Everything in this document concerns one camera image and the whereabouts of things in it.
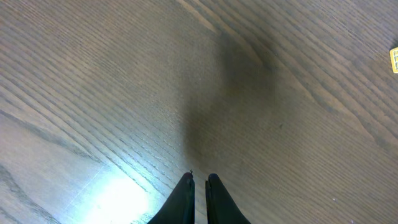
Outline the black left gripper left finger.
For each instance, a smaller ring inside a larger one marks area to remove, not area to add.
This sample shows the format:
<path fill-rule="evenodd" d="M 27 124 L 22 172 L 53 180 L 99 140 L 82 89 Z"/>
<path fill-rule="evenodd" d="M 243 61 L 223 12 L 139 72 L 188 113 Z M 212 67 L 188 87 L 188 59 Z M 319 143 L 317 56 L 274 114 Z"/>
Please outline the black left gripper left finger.
<path fill-rule="evenodd" d="M 194 224 L 195 181 L 186 172 L 155 216 L 148 224 Z"/>

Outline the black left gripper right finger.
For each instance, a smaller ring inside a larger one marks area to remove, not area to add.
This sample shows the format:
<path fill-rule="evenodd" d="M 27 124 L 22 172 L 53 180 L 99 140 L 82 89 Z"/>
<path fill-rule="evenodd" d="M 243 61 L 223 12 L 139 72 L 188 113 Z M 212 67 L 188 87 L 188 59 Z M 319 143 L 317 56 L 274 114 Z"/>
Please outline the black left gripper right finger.
<path fill-rule="evenodd" d="M 217 174 L 208 176 L 205 192 L 208 224 L 250 224 Z"/>

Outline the wooden block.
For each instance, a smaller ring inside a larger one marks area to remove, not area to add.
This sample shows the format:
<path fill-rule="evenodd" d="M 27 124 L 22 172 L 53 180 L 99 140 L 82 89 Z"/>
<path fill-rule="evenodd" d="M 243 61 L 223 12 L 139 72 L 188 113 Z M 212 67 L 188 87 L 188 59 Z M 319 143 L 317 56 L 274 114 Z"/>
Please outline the wooden block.
<path fill-rule="evenodd" d="M 395 47 L 389 51 L 391 59 L 392 72 L 398 74 L 398 47 Z"/>

